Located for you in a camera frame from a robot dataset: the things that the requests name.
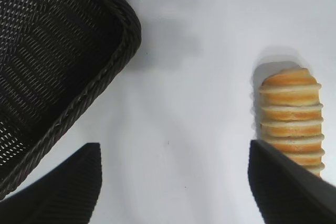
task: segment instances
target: golden brown crust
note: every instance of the golden brown crust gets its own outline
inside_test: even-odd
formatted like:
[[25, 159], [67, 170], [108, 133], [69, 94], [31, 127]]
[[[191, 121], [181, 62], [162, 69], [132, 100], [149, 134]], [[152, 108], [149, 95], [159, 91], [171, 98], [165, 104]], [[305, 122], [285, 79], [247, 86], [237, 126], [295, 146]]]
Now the golden brown crust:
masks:
[[321, 118], [321, 111], [264, 111], [264, 117], [275, 121], [305, 121]]
[[260, 87], [262, 136], [317, 176], [324, 168], [319, 88], [305, 68], [283, 70]]
[[305, 153], [305, 152], [314, 152], [321, 149], [321, 143], [312, 143], [312, 144], [279, 144], [271, 143], [276, 149], [282, 152], [296, 152], [296, 153]]

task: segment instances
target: stacked pancakes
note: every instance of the stacked pancakes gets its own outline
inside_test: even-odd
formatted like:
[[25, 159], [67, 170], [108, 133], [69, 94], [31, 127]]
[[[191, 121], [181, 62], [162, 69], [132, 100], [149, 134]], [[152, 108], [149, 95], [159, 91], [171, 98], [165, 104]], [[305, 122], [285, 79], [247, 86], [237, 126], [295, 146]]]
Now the stacked pancakes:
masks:
[[322, 104], [308, 69], [283, 70], [261, 85], [261, 138], [308, 171], [320, 176]]

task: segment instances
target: woven texture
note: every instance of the woven texture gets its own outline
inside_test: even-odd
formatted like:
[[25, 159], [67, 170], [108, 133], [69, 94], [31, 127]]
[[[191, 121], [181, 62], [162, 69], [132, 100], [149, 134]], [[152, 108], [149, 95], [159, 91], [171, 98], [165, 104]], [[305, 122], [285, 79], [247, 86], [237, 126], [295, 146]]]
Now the woven texture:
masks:
[[133, 57], [125, 0], [0, 0], [0, 199]]
[[323, 210], [318, 200], [312, 200], [309, 194], [304, 193], [285, 169], [253, 141], [250, 148], [248, 178], [266, 224], [336, 223], [335, 214]]
[[86, 144], [52, 172], [0, 202], [2, 224], [87, 224], [102, 185], [99, 144]]

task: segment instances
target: pastry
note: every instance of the pastry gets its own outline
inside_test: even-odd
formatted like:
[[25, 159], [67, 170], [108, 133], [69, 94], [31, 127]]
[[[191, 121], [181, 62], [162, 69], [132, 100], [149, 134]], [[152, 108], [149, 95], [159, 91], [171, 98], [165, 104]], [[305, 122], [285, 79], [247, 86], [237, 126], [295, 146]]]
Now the pastry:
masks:
[[261, 138], [317, 176], [324, 169], [320, 88], [301, 68], [280, 71], [259, 89]]

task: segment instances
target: white table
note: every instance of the white table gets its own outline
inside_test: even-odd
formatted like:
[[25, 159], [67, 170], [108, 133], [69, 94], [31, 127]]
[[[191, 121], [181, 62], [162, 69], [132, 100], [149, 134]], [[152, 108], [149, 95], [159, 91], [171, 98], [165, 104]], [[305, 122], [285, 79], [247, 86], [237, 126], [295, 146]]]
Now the white table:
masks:
[[253, 84], [288, 62], [322, 84], [322, 176], [336, 184], [336, 0], [128, 1], [139, 52], [20, 188], [101, 142], [92, 224], [261, 224], [247, 181]]

